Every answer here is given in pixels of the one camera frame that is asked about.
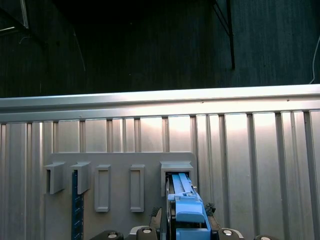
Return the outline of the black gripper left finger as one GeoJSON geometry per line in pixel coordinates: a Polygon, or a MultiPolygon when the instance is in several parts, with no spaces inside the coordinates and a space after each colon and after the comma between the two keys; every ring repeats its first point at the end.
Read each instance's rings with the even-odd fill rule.
{"type": "Polygon", "coordinates": [[[162,208],[154,207],[149,225],[133,227],[127,236],[119,231],[105,230],[96,235],[97,240],[160,240],[162,233],[162,208]]]}

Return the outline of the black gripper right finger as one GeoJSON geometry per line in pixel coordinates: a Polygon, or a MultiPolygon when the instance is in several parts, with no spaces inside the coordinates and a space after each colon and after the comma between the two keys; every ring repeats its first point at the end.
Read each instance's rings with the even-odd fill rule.
{"type": "Polygon", "coordinates": [[[214,216],[216,208],[213,203],[207,203],[204,209],[211,228],[211,240],[245,240],[238,230],[220,226],[214,216]]]}

